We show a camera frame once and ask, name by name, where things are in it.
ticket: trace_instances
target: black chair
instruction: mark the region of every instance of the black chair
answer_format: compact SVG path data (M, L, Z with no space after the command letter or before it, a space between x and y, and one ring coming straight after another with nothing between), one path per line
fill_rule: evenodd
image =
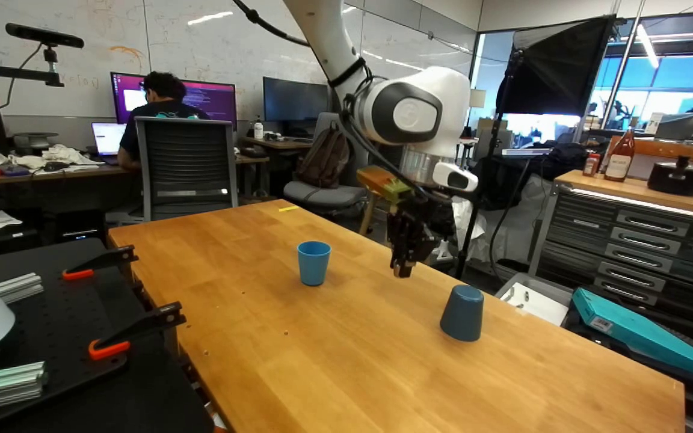
M320 113L315 138L340 126L336 113ZM349 143L349 163L336 188L315 188L304 180L290 180L284 198L322 216L356 216L369 202L369 190L359 185L356 170L369 163L369 151Z
M145 222L239 204L231 122L137 117L136 127Z

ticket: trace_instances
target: whiteboard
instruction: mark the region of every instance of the whiteboard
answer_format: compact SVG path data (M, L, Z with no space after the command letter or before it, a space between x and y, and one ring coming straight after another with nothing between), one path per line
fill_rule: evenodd
M108 115L110 71L145 72L146 33L139 0L0 0L0 66L16 67L36 41L4 33L4 25L42 27L84 38L84 49L57 49L57 66L65 87L19 79L7 115ZM45 71L39 53L28 71ZM10 79L0 79L0 101Z
M247 0L267 21L291 37L298 25L282 0ZM231 12L197 27L190 20ZM229 81L239 91L239 121L262 117L262 78L322 84L315 55L250 25L231 0L0 0L0 66L19 66L36 43L13 38L4 25L44 27L84 38L84 50L57 49L65 87L16 81L7 115L114 117L108 72L174 72L184 79ZM345 25L375 74L401 78L417 67L447 66L469 74L475 33L453 49L394 21L347 12ZM42 55L28 63L45 71Z

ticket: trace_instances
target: desk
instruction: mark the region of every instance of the desk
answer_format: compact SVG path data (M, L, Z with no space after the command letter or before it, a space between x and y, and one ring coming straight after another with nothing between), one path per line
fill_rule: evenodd
M531 274L587 286L693 338L693 198L571 170L555 178Z
M62 232L103 232L103 213L137 200L139 175L119 166L0 175L0 209L39 229L44 240L57 240Z
M333 246L324 286L296 246ZM684 431L684 386L487 297L484 338L441 332L457 283L284 200L124 226L154 304L241 431Z
M298 156L310 150L310 143L239 138L239 148L262 148L270 155L267 192L282 198L282 188L294 178Z
M16 185L16 184L60 184L60 180L84 180L84 178L133 178L131 170L124 170L119 166L102 166L102 169L87 169L87 170L55 170L55 174L42 174L42 175L0 175L2 185Z
M239 169L239 184L246 198L270 194L270 156L246 156L233 158Z
M255 145L255 148L265 148L270 151L305 151L314 145L310 143L286 143L286 139L252 139L252 138L241 138L239 148L244 145Z

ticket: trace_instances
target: person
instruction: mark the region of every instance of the person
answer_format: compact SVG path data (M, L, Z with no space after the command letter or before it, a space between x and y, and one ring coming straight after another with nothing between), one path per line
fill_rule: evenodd
M136 117L139 115L168 115L168 117L207 117L199 108L185 107L185 87L175 74L152 72L145 78L146 104L136 108L128 117L125 136L119 151L119 163L131 170L139 170L139 145L136 132Z

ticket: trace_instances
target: wooden table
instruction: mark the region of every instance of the wooden table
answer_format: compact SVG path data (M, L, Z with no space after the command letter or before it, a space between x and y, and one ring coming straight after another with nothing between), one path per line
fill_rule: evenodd
M601 194L617 194L626 200L638 200L658 208L672 208L675 213L693 213L693 198L670 194L660 190L649 190L643 178L626 178L624 184L605 180L601 174L583 175L583 170L569 170L555 184L566 184L571 188L583 188Z
M333 246L305 288L296 246ZM684 431L684 386L487 297L478 342L441 332L454 280L290 202L110 232L241 431Z

